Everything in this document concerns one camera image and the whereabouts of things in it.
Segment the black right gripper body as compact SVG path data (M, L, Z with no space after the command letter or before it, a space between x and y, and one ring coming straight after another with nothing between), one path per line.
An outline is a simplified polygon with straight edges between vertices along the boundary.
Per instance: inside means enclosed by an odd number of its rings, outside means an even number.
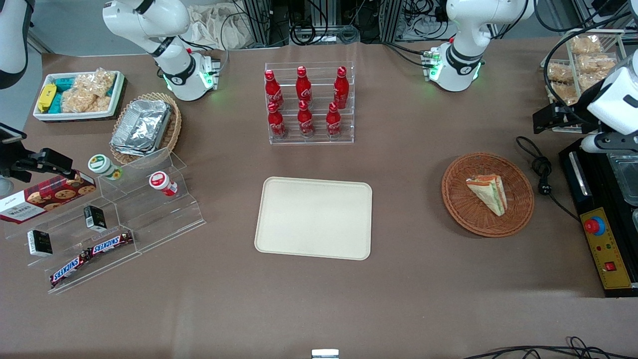
M22 182L30 182L32 173L45 173L46 167L40 162L48 154L48 150L40 152L1 150L0 175L14 178Z

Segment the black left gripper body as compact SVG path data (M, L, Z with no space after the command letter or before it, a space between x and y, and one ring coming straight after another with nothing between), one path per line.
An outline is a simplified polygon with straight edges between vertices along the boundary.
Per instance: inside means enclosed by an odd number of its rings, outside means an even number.
M574 104L561 104L558 100L550 100L548 105L548 129L579 128L581 134L598 133L600 120L588 110L593 100L578 100Z

